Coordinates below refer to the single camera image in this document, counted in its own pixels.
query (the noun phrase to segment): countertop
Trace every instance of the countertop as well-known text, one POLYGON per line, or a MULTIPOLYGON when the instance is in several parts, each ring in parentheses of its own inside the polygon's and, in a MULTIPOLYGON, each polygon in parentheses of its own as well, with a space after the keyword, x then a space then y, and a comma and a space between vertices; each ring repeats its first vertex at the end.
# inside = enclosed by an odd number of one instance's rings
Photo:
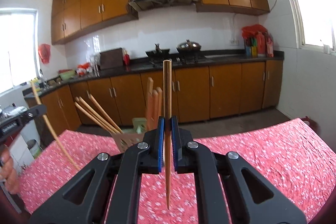
MULTIPOLYGON (((203 66, 214 66, 214 65, 223 65, 223 64, 260 62, 260 61, 267 61, 267 60, 283 60, 284 59, 284 53, 280 51, 274 51, 274 57, 255 57, 255 58, 247 57, 245 54, 227 54, 227 53, 230 53, 230 51, 231 50, 224 50, 224 52, 221 50, 207 51, 207 52, 204 52, 206 58, 200 59, 198 63, 182 64, 181 62, 173 61, 172 67, 173 69, 179 69, 179 68, 192 68, 192 67, 203 67, 203 66)), ((99 71, 99 76, 95 74, 88 74, 85 76, 76 76, 73 79, 62 81, 59 84, 50 86, 48 88, 41 89, 38 92, 38 95, 42 97, 44 95, 47 95, 57 90, 58 88, 64 85, 77 83, 81 81, 88 81, 88 80, 108 78, 108 77, 113 77, 113 76, 162 70, 162 66, 153 67, 153 65, 149 62, 147 58, 144 58, 142 60, 141 62, 133 62, 133 64, 131 60, 131 64, 128 67, 123 66, 123 67, 117 67, 113 69, 99 71)), ((30 93, 26 94, 24 98, 25 99, 34 98, 34 95, 31 92, 31 88, 27 89, 26 92, 27 91, 30 91, 30 93)))

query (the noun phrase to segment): metal bolt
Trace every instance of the metal bolt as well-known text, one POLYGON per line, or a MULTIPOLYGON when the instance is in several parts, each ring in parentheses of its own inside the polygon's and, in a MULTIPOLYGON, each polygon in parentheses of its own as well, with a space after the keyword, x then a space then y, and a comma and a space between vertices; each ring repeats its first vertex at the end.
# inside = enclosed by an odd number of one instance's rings
POLYGON ((197 148, 198 147, 198 143, 197 142, 189 142, 188 143, 188 147, 189 148, 197 148))
POLYGON ((103 161, 103 160, 107 160, 109 158, 109 155, 107 153, 100 153, 97 158, 98 160, 103 161))
POLYGON ((146 149, 148 148, 148 143, 145 143, 145 142, 138 143, 138 148, 146 149))
POLYGON ((239 157, 238 153, 233 152, 233 151, 229 152, 229 153, 227 154, 227 156, 228 156, 230 159, 232 159, 232 160, 236 160, 236 159, 238 159, 238 157, 239 157))

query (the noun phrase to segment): gray floor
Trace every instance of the gray floor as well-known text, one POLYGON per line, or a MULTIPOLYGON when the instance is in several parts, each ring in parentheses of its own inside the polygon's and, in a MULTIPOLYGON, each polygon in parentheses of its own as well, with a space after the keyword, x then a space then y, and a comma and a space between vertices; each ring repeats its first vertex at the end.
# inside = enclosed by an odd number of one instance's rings
MULTIPOLYGON (((192 133, 193 138, 206 138, 261 129, 288 120, 289 118, 283 115, 280 111, 271 108, 206 122, 185 123, 181 124, 180 127, 189 130, 192 133)), ((98 126, 80 126, 77 131, 101 136, 110 136, 106 130, 98 126)))

